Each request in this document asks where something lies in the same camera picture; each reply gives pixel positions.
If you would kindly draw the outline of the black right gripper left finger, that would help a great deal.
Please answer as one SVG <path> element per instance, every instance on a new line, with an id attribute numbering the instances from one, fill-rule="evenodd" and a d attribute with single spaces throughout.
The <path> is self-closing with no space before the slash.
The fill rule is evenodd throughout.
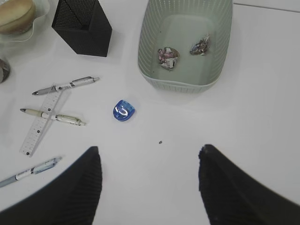
<path id="1" fill-rule="evenodd" d="M 97 146 L 87 149 L 68 169 L 19 203 L 0 213 L 2 225 L 91 225 L 102 191 Z"/>

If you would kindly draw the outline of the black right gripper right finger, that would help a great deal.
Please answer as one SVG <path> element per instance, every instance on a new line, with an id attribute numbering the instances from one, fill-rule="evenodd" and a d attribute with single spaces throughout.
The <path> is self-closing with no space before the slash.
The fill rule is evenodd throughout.
<path id="1" fill-rule="evenodd" d="M 199 152 L 199 192 L 211 225 L 298 225 L 300 206 L 264 186 L 211 144 Z"/>

